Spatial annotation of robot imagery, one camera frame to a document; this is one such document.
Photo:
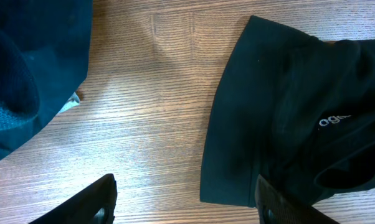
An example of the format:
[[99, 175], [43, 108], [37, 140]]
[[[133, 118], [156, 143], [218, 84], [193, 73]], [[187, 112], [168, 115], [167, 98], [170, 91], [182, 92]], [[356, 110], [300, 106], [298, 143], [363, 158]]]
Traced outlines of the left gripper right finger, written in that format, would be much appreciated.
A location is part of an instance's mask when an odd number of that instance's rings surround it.
[[312, 206], [277, 190], [261, 175], [257, 177], [255, 202], [260, 224], [339, 224]]

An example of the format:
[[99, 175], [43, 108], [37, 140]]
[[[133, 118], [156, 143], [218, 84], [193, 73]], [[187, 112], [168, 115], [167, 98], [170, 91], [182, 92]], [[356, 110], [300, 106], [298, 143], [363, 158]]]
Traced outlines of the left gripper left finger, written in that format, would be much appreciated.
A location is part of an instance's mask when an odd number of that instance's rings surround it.
[[117, 199], [113, 174], [105, 174], [30, 224], [112, 224]]

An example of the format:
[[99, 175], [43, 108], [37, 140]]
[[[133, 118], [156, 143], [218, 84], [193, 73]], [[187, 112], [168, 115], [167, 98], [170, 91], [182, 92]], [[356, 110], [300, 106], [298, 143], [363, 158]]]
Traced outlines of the black polo shirt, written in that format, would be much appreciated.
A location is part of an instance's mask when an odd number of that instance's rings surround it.
[[250, 17], [214, 97], [200, 199], [254, 207], [258, 176], [309, 205], [375, 188], [375, 40]]

